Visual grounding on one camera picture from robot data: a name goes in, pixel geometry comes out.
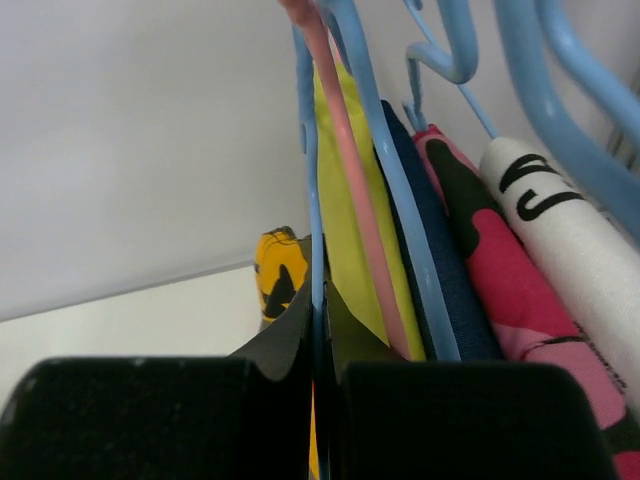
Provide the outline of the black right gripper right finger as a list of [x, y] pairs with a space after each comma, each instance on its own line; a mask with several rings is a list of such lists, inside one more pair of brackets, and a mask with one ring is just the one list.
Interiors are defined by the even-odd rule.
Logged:
[[544, 364], [409, 362], [325, 286], [335, 479], [613, 479], [578, 383]]

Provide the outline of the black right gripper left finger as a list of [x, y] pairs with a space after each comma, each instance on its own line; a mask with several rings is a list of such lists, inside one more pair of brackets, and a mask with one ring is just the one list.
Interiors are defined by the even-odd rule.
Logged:
[[5, 479], [304, 479], [311, 290], [225, 357], [58, 357], [1, 415]]

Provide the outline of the yellow grey camouflage trousers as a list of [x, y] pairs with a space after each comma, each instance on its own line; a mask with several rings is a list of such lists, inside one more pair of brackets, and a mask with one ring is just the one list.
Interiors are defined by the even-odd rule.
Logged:
[[304, 240], [289, 226], [260, 236], [253, 263], [261, 308], [260, 330], [285, 313], [306, 279], [309, 261]]

